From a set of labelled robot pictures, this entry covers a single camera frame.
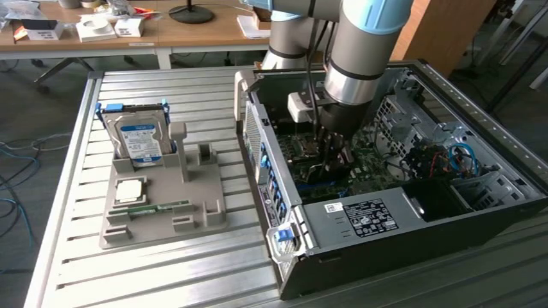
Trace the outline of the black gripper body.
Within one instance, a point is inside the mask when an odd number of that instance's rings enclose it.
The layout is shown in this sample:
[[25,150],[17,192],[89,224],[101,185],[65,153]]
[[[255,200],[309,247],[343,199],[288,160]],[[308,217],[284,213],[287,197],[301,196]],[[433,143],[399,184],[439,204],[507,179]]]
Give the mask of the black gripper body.
[[323,106],[320,127],[329,134],[337,134],[349,141],[359,131],[372,102],[360,105],[333,103]]

